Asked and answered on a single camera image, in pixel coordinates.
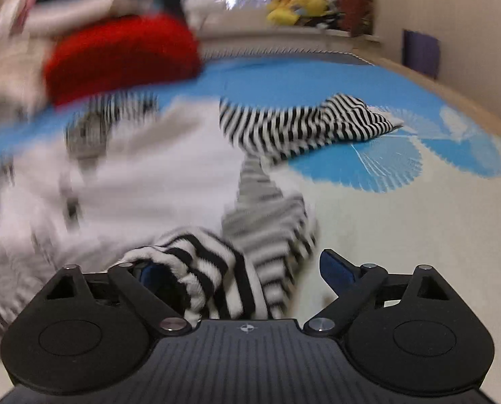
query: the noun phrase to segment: stuffed toy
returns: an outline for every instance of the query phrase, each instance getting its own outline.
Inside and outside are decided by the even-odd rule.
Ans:
[[[293,26],[300,18],[324,16],[328,11],[327,0],[271,0],[268,5],[270,23]]]

